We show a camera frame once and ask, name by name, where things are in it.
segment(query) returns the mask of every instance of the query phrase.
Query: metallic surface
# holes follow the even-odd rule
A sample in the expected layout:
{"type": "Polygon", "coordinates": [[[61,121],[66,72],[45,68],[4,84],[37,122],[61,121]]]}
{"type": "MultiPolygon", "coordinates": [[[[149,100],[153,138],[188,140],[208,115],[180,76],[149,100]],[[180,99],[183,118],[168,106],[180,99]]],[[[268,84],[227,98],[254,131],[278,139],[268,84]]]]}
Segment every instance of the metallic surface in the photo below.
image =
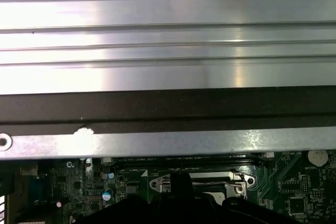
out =
{"type": "MultiPolygon", "coordinates": [[[[247,198],[247,189],[254,185],[255,179],[247,174],[243,174],[240,172],[213,172],[213,173],[190,173],[191,180],[198,178],[206,178],[207,182],[203,180],[203,182],[193,181],[193,186],[201,186],[206,191],[207,186],[215,186],[222,185],[226,188],[226,196],[229,197],[243,197],[247,198]]],[[[170,174],[164,175],[162,177],[153,179],[149,182],[149,186],[151,189],[159,192],[169,192],[171,191],[170,186],[170,174]]]]}
{"type": "Polygon", "coordinates": [[[12,146],[13,140],[8,134],[0,134],[0,152],[8,150],[12,146]]]}
{"type": "Polygon", "coordinates": [[[141,157],[335,149],[336,127],[13,136],[0,159],[141,157]]]}
{"type": "Polygon", "coordinates": [[[0,0],[0,94],[336,85],[336,0],[0,0]]]}

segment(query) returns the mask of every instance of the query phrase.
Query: electrolytic capacitor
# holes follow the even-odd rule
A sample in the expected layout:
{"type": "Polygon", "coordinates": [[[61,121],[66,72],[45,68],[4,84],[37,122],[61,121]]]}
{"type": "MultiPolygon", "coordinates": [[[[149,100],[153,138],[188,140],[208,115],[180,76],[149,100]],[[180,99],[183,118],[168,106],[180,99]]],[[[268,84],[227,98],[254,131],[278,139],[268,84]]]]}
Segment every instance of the electrolytic capacitor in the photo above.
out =
{"type": "Polygon", "coordinates": [[[108,188],[104,191],[102,198],[104,201],[109,201],[112,198],[113,191],[111,188],[108,188]]]}
{"type": "Polygon", "coordinates": [[[114,179],[114,173],[108,173],[107,178],[108,179],[114,179]]]}

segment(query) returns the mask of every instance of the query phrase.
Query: screw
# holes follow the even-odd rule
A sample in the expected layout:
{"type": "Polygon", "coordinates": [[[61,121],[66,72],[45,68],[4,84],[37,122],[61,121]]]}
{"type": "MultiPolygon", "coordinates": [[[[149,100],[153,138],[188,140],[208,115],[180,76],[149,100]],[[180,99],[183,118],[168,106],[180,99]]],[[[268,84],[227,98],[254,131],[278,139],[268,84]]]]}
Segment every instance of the screw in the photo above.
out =
{"type": "Polygon", "coordinates": [[[70,161],[67,162],[67,167],[68,168],[73,168],[73,166],[74,166],[73,162],[70,162],[70,161]]]}
{"type": "Polygon", "coordinates": [[[242,194],[244,192],[243,188],[242,187],[235,187],[235,191],[236,193],[238,194],[242,194]]]}

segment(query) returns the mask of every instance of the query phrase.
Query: metal rail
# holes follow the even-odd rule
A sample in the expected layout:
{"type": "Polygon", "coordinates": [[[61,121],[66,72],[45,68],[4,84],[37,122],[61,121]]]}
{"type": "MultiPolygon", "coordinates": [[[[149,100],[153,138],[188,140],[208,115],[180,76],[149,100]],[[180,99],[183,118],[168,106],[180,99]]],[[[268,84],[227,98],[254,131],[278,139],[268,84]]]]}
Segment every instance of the metal rail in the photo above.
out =
{"type": "Polygon", "coordinates": [[[0,159],[141,157],[327,150],[336,127],[97,135],[14,136],[0,159]]]}

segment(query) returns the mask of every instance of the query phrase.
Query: motherboard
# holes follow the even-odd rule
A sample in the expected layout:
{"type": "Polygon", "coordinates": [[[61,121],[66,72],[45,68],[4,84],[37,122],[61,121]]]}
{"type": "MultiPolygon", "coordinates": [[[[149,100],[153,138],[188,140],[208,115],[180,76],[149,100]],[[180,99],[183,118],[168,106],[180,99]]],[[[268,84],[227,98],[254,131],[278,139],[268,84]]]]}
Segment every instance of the motherboard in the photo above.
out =
{"type": "Polygon", "coordinates": [[[83,158],[39,167],[29,200],[66,198],[55,223],[73,223],[132,194],[149,202],[170,190],[172,172],[190,173],[194,187],[219,204],[227,197],[243,197],[301,222],[336,221],[336,151],[83,158]],[[42,193],[36,193],[36,185],[44,187],[42,193]]]}

